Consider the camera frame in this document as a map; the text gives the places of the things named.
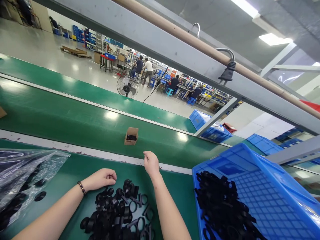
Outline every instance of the wooden pallet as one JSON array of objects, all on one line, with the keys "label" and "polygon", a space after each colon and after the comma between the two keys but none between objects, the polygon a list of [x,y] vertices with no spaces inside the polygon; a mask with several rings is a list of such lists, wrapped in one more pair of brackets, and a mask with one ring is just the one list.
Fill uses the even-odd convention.
[{"label": "wooden pallet", "polygon": [[77,56],[79,58],[92,58],[91,56],[87,55],[86,51],[83,51],[83,50],[81,50],[79,48],[72,49],[72,48],[68,48],[66,46],[62,46],[60,48],[60,50],[63,51],[63,52],[67,52],[69,54],[75,55],[75,56]]}]

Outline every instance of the hand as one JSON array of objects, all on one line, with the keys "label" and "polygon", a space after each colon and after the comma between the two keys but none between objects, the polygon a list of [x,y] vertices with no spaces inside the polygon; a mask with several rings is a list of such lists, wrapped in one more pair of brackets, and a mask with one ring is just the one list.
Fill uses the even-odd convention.
[{"label": "hand", "polygon": [[86,192],[96,190],[104,186],[113,185],[116,183],[116,172],[109,168],[101,168],[94,174],[84,179],[81,183]]},{"label": "hand", "polygon": [[144,154],[144,168],[149,174],[150,178],[156,177],[160,174],[159,160],[157,156],[151,151],[145,151]]}]

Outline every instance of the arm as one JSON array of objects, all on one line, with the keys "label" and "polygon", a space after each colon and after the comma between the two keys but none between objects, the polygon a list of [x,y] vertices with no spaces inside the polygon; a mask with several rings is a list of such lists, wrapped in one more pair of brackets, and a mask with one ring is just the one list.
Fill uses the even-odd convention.
[{"label": "arm", "polygon": [[159,160],[150,151],[144,153],[144,167],[149,174],[156,196],[161,231],[164,239],[191,240],[181,214],[159,171]]},{"label": "arm", "polygon": [[[115,171],[107,168],[100,169],[81,183],[86,192],[116,183]],[[77,184],[60,198],[52,207],[34,220],[29,226],[18,233],[13,240],[55,240],[58,239],[76,211],[83,193]]]}]

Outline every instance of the beige pipe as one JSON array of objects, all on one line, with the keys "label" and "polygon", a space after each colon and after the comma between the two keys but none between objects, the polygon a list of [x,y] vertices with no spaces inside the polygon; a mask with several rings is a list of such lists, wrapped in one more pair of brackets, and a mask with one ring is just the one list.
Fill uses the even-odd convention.
[{"label": "beige pipe", "polygon": [[[180,39],[181,41],[189,44],[190,46],[198,49],[202,53],[208,55],[209,57],[215,59],[216,61],[224,64],[225,66],[230,62],[230,58],[224,55],[223,53],[215,50],[213,47],[209,46],[208,44],[202,42],[201,40],[197,39],[193,35],[187,33],[180,27],[174,25],[173,23],[169,22],[167,19],[159,16],[152,10],[148,9],[147,7],[141,5],[140,3],[136,2],[135,0],[112,0],[113,2],[121,5],[122,7],[128,9],[129,11],[135,13],[136,15],[142,17],[143,19],[147,20],[148,22],[154,24],[155,26],[161,28],[162,30],[166,31],[167,33],[175,36],[176,38]],[[313,108],[309,107],[308,105],[300,102],[296,98],[292,97],[290,94],[285,92],[279,87],[276,87],[272,83],[268,82],[264,78],[260,77],[259,75],[255,74],[254,72],[250,71],[246,67],[242,66],[241,64],[236,64],[236,72],[240,73],[241,75],[245,76],[246,78],[250,79],[251,81],[259,84],[260,86],[268,89],[270,92],[282,97],[283,99],[287,100],[288,102],[292,103],[293,105],[301,108],[302,110],[310,113],[312,116],[320,119],[320,113],[314,110]]]}]

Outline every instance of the forearm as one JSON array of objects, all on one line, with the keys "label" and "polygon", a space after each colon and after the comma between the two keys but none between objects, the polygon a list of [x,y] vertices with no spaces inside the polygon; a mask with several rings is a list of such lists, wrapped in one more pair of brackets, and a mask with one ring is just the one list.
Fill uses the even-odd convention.
[{"label": "forearm", "polygon": [[14,240],[56,240],[60,237],[70,218],[76,211],[83,193],[79,185],[74,186],[51,208],[23,229]]},{"label": "forearm", "polygon": [[191,239],[186,224],[174,203],[161,174],[151,178],[156,196],[162,235],[165,240]]}]

